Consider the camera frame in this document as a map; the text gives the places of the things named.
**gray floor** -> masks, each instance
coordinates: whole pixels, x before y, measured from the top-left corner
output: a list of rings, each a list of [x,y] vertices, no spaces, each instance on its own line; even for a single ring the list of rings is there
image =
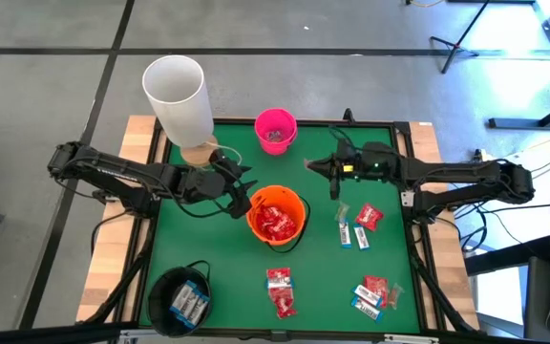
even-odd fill
[[[540,2],[547,3],[550,15],[550,1]],[[428,49],[432,34],[457,39],[478,9],[400,3],[137,0],[123,47]],[[107,48],[123,8],[123,0],[0,0],[0,47]],[[516,25],[509,28],[512,17]],[[488,8],[467,46],[550,49],[525,5]],[[140,78],[157,57],[118,58],[95,148],[117,152],[128,116],[152,114]],[[193,57],[205,69],[217,117],[253,118],[277,106],[298,118],[339,118],[350,107],[358,119],[431,121],[446,161],[467,160],[478,147],[504,156],[550,138],[550,133],[485,127],[494,116],[537,118],[550,112],[548,59],[459,59],[442,75],[444,59],[437,57]],[[7,214],[0,225],[0,330],[14,326],[60,194],[46,164],[57,143],[76,140],[82,132],[104,62],[105,56],[0,56],[0,211]],[[101,212],[95,202],[74,199],[36,326],[74,322],[90,259],[90,230]],[[498,245],[495,238],[492,247]]]

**red candy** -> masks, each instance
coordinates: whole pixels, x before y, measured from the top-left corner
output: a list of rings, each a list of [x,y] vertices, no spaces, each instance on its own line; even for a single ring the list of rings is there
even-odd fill
[[[383,219],[383,213],[370,204],[364,204],[362,210],[355,218],[355,222],[372,231],[377,229],[377,221]]]
[[[296,231],[296,224],[277,206],[261,206],[256,225],[270,240],[285,240]]]
[[[381,308],[388,306],[388,279],[364,276],[364,287],[381,296]]]
[[[292,279],[290,268],[268,269],[266,271],[268,297],[277,307],[277,316],[280,319],[296,314],[292,309],[294,293],[292,292]]]

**black bucket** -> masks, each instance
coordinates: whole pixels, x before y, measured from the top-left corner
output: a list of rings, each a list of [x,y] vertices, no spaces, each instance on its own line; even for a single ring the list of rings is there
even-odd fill
[[[192,268],[199,263],[207,265],[207,277],[197,269]],[[213,304],[211,288],[209,287],[210,270],[209,263],[200,260],[186,267],[170,269],[158,279],[148,296],[148,317],[158,333],[169,337],[186,336],[198,329],[205,319],[207,319],[207,316],[211,313],[211,305]],[[202,313],[201,319],[194,329],[186,327],[183,322],[176,318],[173,312],[169,311],[169,307],[173,303],[173,295],[178,293],[186,281],[194,282],[197,285],[197,290],[209,297],[207,308]]]

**pink cup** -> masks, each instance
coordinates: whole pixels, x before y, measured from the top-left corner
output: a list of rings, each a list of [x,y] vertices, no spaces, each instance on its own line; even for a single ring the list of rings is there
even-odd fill
[[[264,151],[270,155],[284,154],[296,139],[296,119],[284,109],[264,110],[254,123],[256,136]]]

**green mat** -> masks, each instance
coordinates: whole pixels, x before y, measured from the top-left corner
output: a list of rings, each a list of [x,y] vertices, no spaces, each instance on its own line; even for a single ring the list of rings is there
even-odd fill
[[[357,146],[368,140],[391,144],[387,129],[348,128],[345,132]],[[336,149],[336,141],[327,127],[299,127],[298,138],[280,157],[269,156],[261,149],[251,125],[216,125],[215,135],[220,144],[239,150],[243,165],[253,167],[243,175],[246,182],[259,181],[250,194],[261,187],[280,184],[308,200],[311,217],[307,232],[292,252],[279,254],[253,235],[245,218],[233,220],[221,214],[195,219],[183,214],[172,201],[163,201],[140,326],[151,326],[145,300],[159,277],[168,269],[202,259],[211,264],[213,290],[213,311],[205,328],[419,332],[402,210],[393,185],[342,183],[341,200],[350,205],[351,222],[366,202],[385,214],[376,232],[367,230],[370,249],[359,250],[353,230],[353,248],[342,248],[338,224],[334,221],[338,203],[329,198],[328,181],[304,166],[304,159],[321,159]],[[170,162],[182,163],[177,147],[172,150]],[[188,209],[207,213],[216,207],[204,202],[189,205]],[[294,308],[298,314],[280,320],[267,296],[264,281],[267,269],[284,267],[292,271]],[[390,287],[397,283],[405,290],[398,309],[384,310],[378,324],[351,306],[351,289],[362,283],[366,274],[386,277]]]

